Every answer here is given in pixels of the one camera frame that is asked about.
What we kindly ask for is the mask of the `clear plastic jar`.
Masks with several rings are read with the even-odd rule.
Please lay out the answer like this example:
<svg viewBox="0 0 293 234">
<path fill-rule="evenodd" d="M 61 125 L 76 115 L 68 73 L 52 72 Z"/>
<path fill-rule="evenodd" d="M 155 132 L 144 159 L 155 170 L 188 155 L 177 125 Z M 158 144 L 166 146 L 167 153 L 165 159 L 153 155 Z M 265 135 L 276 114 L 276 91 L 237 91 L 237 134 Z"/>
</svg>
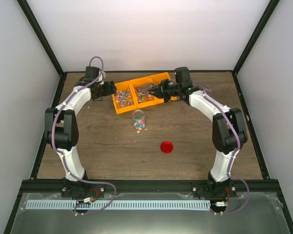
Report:
<svg viewBox="0 0 293 234">
<path fill-rule="evenodd" d="M 132 118 L 134 121 L 134 128 L 140 131 L 145 128 L 145 113 L 143 110 L 137 109 L 132 113 Z"/>
</svg>

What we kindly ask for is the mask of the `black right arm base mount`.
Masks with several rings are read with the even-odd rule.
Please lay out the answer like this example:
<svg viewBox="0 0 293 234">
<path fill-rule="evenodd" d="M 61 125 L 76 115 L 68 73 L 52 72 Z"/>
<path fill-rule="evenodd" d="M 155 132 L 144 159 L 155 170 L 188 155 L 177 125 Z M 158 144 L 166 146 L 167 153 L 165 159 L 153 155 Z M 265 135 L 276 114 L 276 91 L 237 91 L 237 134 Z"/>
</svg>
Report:
<svg viewBox="0 0 293 234">
<path fill-rule="evenodd" d="M 228 195 L 236 196 L 236 191 L 232 190 L 233 184 L 230 180 L 224 182 L 213 182 L 212 180 L 196 180 L 191 183 L 194 197 L 200 199 L 223 199 Z"/>
</svg>

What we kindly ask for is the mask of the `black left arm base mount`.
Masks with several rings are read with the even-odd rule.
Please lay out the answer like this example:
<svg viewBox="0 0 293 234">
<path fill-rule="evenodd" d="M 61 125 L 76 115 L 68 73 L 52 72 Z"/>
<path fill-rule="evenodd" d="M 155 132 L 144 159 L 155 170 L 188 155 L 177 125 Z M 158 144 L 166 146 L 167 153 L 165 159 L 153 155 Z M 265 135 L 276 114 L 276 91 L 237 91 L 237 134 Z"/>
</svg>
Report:
<svg viewBox="0 0 293 234">
<path fill-rule="evenodd" d="M 68 179 L 61 182 L 61 187 L 62 197 L 69 198 L 102 197 L 105 192 L 105 185 L 70 181 Z"/>
</svg>

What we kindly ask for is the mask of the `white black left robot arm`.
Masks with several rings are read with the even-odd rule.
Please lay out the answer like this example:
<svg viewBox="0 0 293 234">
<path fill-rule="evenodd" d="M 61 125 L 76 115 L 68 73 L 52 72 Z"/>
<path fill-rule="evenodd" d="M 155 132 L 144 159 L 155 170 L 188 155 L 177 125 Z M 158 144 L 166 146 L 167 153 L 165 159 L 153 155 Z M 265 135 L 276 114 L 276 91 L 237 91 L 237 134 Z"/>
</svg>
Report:
<svg viewBox="0 0 293 234">
<path fill-rule="evenodd" d="M 45 111 L 44 138 L 60 157 L 65 178 L 75 181 L 72 189 L 80 197 L 89 193 L 90 185 L 85 181 L 85 169 L 77 150 L 77 114 L 88 101 L 113 95 L 116 91 L 113 81 L 105 81 L 105 72 L 102 69 L 87 66 L 85 75 L 75 83 L 68 97 L 56 107 Z"/>
</svg>

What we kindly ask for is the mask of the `brown slotted plastic scoop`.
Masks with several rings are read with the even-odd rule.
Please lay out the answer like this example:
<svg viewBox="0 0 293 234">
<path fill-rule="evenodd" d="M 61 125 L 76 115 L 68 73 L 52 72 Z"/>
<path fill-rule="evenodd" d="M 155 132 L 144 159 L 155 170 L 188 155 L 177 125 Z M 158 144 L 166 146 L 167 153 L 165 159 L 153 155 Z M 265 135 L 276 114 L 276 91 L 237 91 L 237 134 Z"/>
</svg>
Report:
<svg viewBox="0 0 293 234">
<path fill-rule="evenodd" d="M 149 83 L 138 86 L 137 90 L 141 94 L 148 94 L 149 89 L 152 89 L 154 87 L 155 87 L 155 84 L 153 82 L 149 82 Z"/>
</svg>

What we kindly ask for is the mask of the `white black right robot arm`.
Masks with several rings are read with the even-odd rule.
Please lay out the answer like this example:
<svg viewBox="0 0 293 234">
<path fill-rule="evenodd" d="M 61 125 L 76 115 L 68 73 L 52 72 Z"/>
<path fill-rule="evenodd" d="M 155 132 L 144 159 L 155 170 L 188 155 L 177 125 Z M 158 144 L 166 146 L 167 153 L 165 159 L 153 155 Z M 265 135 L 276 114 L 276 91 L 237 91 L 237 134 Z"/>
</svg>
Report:
<svg viewBox="0 0 293 234">
<path fill-rule="evenodd" d="M 149 88 L 148 92 L 164 102 L 178 97 L 212 122 L 212 142 L 216 156 L 208 174 L 207 190 L 210 195 L 219 196 L 229 184 L 233 163 L 248 141 L 243 113 L 239 108 L 229 108 L 212 99 L 207 94 L 209 88 L 195 86 L 187 67 L 176 68 L 174 74 L 175 83 L 164 79 Z"/>
</svg>

